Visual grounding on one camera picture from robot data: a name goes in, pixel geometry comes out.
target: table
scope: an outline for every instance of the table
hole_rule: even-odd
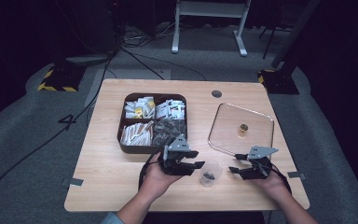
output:
[[[222,92],[220,98],[212,91]],[[250,211],[278,209],[268,196],[249,181],[228,170],[235,159],[212,149],[208,135],[218,106],[228,102],[270,115],[275,120],[272,162],[287,176],[296,167],[264,87],[259,83],[177,80],[106,79],[99,93],[74,178],[84,180],[81,187],[69,188],[68,211],[117,211],[136,192],[139,172],[148,158],[145,154],[126,154],[119,146],[117,128],[124,99],[133,92],[177,93],[186,98],[187,142],[200,154],[195,161],[218,161],[224,168],[210,188],[199,182],[200,170],[174,183],[157,199],[150,211]],[[304,207],[310,202],[299,178],[288,179],[294,197]]]
[[[214,3],[214,2],[189,2],[176,0],[175,9],[175,32],[172,41],[172,53],[179,51],[179,23],[180,16],[207,16],[207,17],[227,17],[241,18],[239,30],[233,31],[235,40],[240,50],[240,55],[245,57],[248,55],[242,41],[242,30],[248,15],[248,8],[251,0],[246,0],[244,4],[233,3]]]

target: cup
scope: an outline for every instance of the cup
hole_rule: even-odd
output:
[[[211,187],[222,175],[223,168],[217,161],[206,161],[200,169],[200,183],[203,187]]]

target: blue sleeve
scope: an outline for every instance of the blue sleeve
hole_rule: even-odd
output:
[[[108,213],[107,216],[103,219],[103,221],[101,222],[101,224],[124,224],[123,221],[121,221],[121,219],[116,216],[115,213]]]

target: light wood tabletop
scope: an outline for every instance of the light wood tabletop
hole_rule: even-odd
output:
[[[215,98],[212,91],[221,91]],[[84,180],[69,188],[65,209],[117,211],[138,189],[146,154],[127,154],[120,148],[117,130],[124,99],[131,93],[171,93],[186,98],[187,142],[199,155],[191,161],[217,161],[223,174],[210,188],[200,182],[200,170],[184,176],[157,199],[150,211],[251,211],[276,210],[277,205],[250,181],[232,174],[238,167],[234,157],[214,150],[208,136],[219,105],[231,103],[268,115],[274,120],[273,147],[279,149],[271,161],[287,176],[296,167],[266,90],[259,83],[106,79],[103,82],[81,149],[73,178]],[[293,196],[306,209],[310,202],[299,178],[288,178]]]

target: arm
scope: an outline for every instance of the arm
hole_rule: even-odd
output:
[[[318,223],[301,204],[293,198],[281,178],[275,174],[275,172],[270,172],[266,179],[254,179],[251,181],[264,190],[267,195],[280,206],[288,223]]]
[[[178,175],[164,174],[157,161],[159,153],[150,161],[144,183],[135,196],[118,212],[117,216],[126,224],[142,223],[153,201],[163,195],[168,187],[180,179]]]

